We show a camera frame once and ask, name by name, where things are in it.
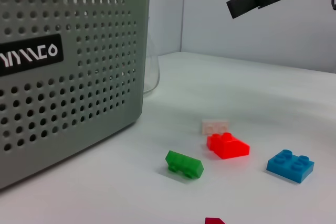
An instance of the perforated panel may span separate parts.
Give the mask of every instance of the perforated panel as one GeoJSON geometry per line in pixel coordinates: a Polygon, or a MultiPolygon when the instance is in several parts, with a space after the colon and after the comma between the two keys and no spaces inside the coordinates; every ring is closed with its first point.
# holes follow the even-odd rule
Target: perforated panel
{"type": "Polygon", "coordinates": [[[140,116],[148,0],[0,0],[0,11],[0,43],[61,34],[64,50],[0,78],[5,187],[140,116]]]}

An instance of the white lego brick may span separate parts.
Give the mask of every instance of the white lego brick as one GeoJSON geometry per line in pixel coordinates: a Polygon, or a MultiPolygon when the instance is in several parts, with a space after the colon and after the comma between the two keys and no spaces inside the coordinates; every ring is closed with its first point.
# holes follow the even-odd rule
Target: white lego brick
{"type": "Polygon", "coordinates": [[[212,135],[215,133],[223,134],[229,129],[229,122],[227,120],[202,120],[202,134],[212,135]]]}

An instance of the black label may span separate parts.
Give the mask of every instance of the black label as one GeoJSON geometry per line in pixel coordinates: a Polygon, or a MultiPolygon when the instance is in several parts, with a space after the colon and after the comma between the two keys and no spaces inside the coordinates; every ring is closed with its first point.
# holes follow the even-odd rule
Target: black label
{"type": "Polygon", "coordinates": [[[0,44],[0,76],[63,61],[61,35],[0,44]]]}

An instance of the red object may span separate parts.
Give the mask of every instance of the red object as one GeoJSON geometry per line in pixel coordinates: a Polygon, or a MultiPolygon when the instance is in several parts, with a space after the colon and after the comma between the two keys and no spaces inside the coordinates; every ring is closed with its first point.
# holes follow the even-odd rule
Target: red object
{"type": "Polygon", "coordinates": [[[207,137],[206,145],[221,159],[246,156],[250,152],[250,146],[225,132],[223,135],[213,134],[207,137]]]}
{"type": "Polygon", "coordinates": [[[205,218],[205,224],[225,224],[219,218],[205,218]]]}

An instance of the green lego brick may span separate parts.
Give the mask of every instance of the green lego brick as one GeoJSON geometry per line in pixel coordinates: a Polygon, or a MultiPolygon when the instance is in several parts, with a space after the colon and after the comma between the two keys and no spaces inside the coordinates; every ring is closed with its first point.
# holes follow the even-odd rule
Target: green lego brick
{"type": "Polygon", "coordinates": [[[183,172],[188,178],[200,178],[204,170],[200,160],[173,151],[168,152],[166,161],[169,170],[183,172]]]}

